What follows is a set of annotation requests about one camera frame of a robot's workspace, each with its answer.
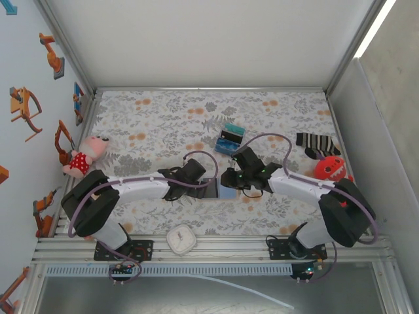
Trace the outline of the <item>aluminium frame rail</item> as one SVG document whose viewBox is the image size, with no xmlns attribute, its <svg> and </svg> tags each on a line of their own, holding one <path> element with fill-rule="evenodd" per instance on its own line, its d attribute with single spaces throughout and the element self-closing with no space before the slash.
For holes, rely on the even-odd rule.
<svg viewBox="0 0 419 314">
<path fill-rule="evenodd" d="M 87 108 L 85 120 L 82 124 L 81 134 L 76 142 L 77 148 L 79 148 L 81 141 L 92 130 L 92 126 L 96 119 L 98 106 L 101 101 L 101 95 L 102 95 L 102 92 L 100 92 L 98 95 L 95 94 L 94 97 L 88 102 L 88 108 Z M 52 226 L 48 234 L 49 237 L 55 237 L 57 234 L 60 234 L 61 231 L 58 231 L 58 229 L 60 229 L 62 226 L 65 226 L 67 224 L 67 215 L 62 209 L 61 200 L 73 188 L 73 185 L 76 183 L 77 180 L 70 177 L 69 175 L 66 175 L 65 177 L 66 177 L 65 186 L 64 186 L 63 192 L 60 194 L 60 197 L 58 198 L 57 209 L 56 209 L 56 212 L 54 213 Z"/>
<path fill-rule="evenodd" d="M 252 92 L 324 92 L 322 87 L 307 86 L 165 86 L 165 87 L 146 87 L 146 86 L 124 86 L 124 87 L 98 87 L 96 92 L 107 91 L 252 91 Z"/>
<path fill-rule="evenodd" d="M 154 242 L 151 262 L 166 264 L 226 264 L 269 262 L 264 236 L 198 236 L 193 250 L 184 256 L 175 255 L 164 235 L 133 235 L 133 239 L 150 239 Z M 40 239 L 36 244 L 32 264 L 93 263 L 96 243 L 82 238 L 65 238 L 62 234 Z M 356 243 L 352 248 L 336 245 L 339 262 L 376 262 L 395 258 L 388 237 L 380 237 L 372 245 Z"/>
<path fill-rule="evenodd" d="M 419 314 L 419 201 L 370 94 L 329 100 L 355 181 L 392 243 L 414 314 Z"/>
</svg>

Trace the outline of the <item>pink plush doll red dress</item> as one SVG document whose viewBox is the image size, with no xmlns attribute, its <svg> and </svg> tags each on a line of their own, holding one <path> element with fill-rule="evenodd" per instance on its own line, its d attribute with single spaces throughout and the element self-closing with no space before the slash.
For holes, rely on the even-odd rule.
<svg viewBox="0 0 419 314">
<path fill-rule="evenodd" d="M 90 166 L 103 156 L 109 145 L 109 138 L 100 136 L 86 137 L 80 144 L 79 150 L 71 152 L 71 161 L 62 167 L 64 174 L 76 179 L 83 178 Z"/>
</svg>

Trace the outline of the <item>red plush monster toy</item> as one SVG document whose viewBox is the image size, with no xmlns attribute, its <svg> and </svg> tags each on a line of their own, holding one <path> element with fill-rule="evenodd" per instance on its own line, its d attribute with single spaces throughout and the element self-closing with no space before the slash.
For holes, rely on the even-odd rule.
<svg viewBox="0 0 419 314">
<path fill-rule="evenodd" d="M 314 169 L 314 177 L 323 181 L 338 182 L 348 179 L 354 182 L 354 178 L 347 174 L 345 161 L 339 156 L 323 157 Z"/>
</svg>

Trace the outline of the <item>small circuit board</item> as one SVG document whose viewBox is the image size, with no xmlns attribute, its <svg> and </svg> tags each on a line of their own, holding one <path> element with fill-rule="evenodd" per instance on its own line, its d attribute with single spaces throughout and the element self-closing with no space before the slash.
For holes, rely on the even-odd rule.
<svg viewBox="0 0 419 314">
<path fill-rule="evenodd" d="M 112 280 L 126 281 L 134 276 L 133 264 L 117 264 L 109 268 L 109 275 Z"/>
<path fill-rule="evenodd" d="M 291 265 L 292 274 L 290 277 L 296 282 L 309 282 L 314 273 L 322 270 L 323 264 L 318 261 L 309 261 L 304 263 L 294 263 Z"/>
</svg>

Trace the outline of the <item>white light strip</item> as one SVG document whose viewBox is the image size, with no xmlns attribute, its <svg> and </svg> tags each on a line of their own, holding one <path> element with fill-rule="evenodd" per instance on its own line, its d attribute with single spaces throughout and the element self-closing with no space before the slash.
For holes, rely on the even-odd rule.
<svg viewBox="0 0 419 314">
<path fill-rule="evenodd" d="M 397 0 L 386 0 L 354 54 L 354 58 L 362 57 L 396 2 Z"/>
</svg>

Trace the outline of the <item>thin white tube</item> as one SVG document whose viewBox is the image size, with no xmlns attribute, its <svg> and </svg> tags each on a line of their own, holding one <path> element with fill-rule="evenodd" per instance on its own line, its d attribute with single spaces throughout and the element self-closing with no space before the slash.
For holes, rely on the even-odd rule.
<svg viewBox="0 0 419 314">
<path fill-rule="evenodd" d="M 219 284 L 226 285 L 226 286 L 229 286 L 229 287 L 232 287 L 232 288 L 236 288 L 238 290 L 246 291 L 248 293 L 254 294 L 256 296 L 264 298 L 265 300 L 274 302 L 275 304 L 277 304 L 279 306 L 282 306 L 282 307 L 286 307 L 288 309 L 294 310 L 294 308 L 295 308 L 294 306 L 292 306 L 290 304 L 287 304 L 287 303 L 285 303 L 281 300 L 278 300 L 276 298 L 273 298 L 271 296 L 263 294 L 262 292 L 259 292 L 257 290 L 253 290 L 253 289 L 248 288 L 248 287 L 244 287 L 242 285 L 237 285 L 237 284 L 231 283 L 229 281 L 225 281 L 225 280 L 217 279 L 217 278 L 213 278 L 213 277 L 202 276 L 202 275 L 188 275 L 188 277 L 203 280 L 203 281 L 211 281 L 211 282 L 214 282 L 214 283 L 219 283 Z"/>
</svg>

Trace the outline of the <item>white square clock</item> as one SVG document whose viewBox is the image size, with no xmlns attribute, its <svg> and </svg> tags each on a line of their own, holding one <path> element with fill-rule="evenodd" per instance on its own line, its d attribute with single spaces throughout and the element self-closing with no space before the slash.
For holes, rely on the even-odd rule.
<svg viewBox="0 0 419 314">
<path fill-rule="evenodd" d="M 197 245 L 195 234 L 186 224 L 170 230 L 166 235 L 166 241 L 171 251 L 177 256 L 186 255 Z"/>
</svg>

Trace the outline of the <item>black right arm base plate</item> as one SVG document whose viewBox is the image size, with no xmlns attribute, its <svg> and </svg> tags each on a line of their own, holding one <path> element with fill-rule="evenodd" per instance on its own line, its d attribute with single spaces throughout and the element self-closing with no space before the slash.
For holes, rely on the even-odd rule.
<svg viewBox="0 0 419 314">
<path fill-rule="evenodd" d="M 323 245 L 307 249 L 297 242 L 277 237 L 267 237 L 265 243 L 271 260 L 325 260 L 328 258 L 327 250 Z"/>
</svg>

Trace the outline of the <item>black white striped sock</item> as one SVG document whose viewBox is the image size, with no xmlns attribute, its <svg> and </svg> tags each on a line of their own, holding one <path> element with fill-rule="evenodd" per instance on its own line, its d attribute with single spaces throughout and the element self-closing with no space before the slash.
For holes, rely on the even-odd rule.
<svg viewBox="0 0 419 314">
<path fill-rule="evenodd" d="M 319 160 L 321 157 L 340 156 L 341 151 L 335 146 L 328 135 L 317 135 L 313 133 L 297 133 L 296 146 L 304 148 L 307 157 Z"/>
</svg>

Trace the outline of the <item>aluminium frame post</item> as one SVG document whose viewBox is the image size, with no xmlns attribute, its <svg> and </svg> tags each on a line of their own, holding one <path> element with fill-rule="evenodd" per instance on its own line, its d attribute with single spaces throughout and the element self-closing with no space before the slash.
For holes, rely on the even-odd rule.
<svg viewBox="0 0 419 314">
<path fill-rule="evenodd" d="M 73 43 L 69 38 L 69 32 L 65 30 L 63 22 L 60 20 L 56 10 L 53 8 L 50 0 L 32 0 L 37 7 L 37 10 L 43 17 L 48 28 L 52 32 L 52 36 L 58 40 L 58 45 L 62 52 L 71 64 L 75 74 L 80 79 L 91 98 L 94 98 L 97 87 L 89 77 L 87 70 L 82 64 L 81 58 L 73 47 Z"/>
<path fill-rule="evenodd" d="M 383 6 L 386 4 L 386 2 L 387 0 L 373 0 L 372 1 L 372 4 L 370 5 L 368 11 L 363 17 L 359 27 L 357 28 L 357 31 L 355 32 L 355 35 L 350 41 L 348 48 L 346 49 L 340 63 L 338 64 L 337 70 L 334 72 L 328 85 L 323 90 L 325 92 L 326 97 L 329 97 L 333 93 L 335 88 L 337 87 L 345 70 L 348 68 L 351 60 L 355 56 L 355 53 L 360 48 L 361 43 L 366 38 L 368 31 L 372 27 L 378 14 L 383 9 Z"/>
</svg>

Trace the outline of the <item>floral patterned table mat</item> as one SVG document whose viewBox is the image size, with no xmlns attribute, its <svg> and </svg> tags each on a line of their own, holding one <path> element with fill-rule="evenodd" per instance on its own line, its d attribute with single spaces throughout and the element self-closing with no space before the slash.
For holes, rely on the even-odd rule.
<svg viewBox="0 0 419 314">
<path fill-rule="evenodd" d="M 119 177 L 181 166 L 190 153 L 211 177 L 233 161 L 214 151 L 225 124 L 243 127 L 245 142 L 266 164 L 286 163 L 306 176 L 316 161 L 288 145 L 299 132 L 328 135 L 340 146 L 323 93 L 251 91 L 107 91 L 102 93 L 91 134 L 108 137 L 105 154 L 93 164 Z M 287 235 L 321 217 L 319 209 L 278 194 L 250 190 L 234 200 L 139 200 L 111 215 L 131 234 L 165 234 L 186 224 L 199 236 Z"/>
</svg>

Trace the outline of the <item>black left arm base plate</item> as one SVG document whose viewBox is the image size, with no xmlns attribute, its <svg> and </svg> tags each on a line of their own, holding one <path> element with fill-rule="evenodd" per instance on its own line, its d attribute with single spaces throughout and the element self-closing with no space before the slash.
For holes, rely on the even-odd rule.
<svg viewBox="0 0 419 314">
<path fill-rule="evenodd" d="M 150 261 L 153 255 L 152 240 L 131 240 L 130 245 L 124 245 L 117 252 L 134 259 L 137 262 Z M 116 261 L 123 257 L 110 253 L 101 243 L 96 243 L 93 259 L 95 261 Z"/>
</svg>

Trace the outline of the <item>blue VIP card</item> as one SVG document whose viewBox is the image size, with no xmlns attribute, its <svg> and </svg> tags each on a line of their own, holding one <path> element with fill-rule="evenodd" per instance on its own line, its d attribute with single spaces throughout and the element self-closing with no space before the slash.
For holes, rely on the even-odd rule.
<svg viewBox="0 0 419 314">
<path fill-rule="evenodd" d="M 239 148 L 240 144 L 238 143 L 218 138 L 215 143 L 214 151 L 227 156 L 232 156 Z"/>
</svg>

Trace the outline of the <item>teal VIP card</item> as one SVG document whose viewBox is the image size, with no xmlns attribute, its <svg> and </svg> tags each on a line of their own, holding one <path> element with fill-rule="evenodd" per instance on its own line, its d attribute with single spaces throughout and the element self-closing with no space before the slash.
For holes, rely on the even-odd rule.
<svg viewBox="0 0 419 314">
<path fill-rule="evenodd" d="M 241 137 L 243 137 L 246 132 L 244 128 L 229 123 L 225 124 L 225 129 L 230 133 L 235 133 Z"/>
</svg>

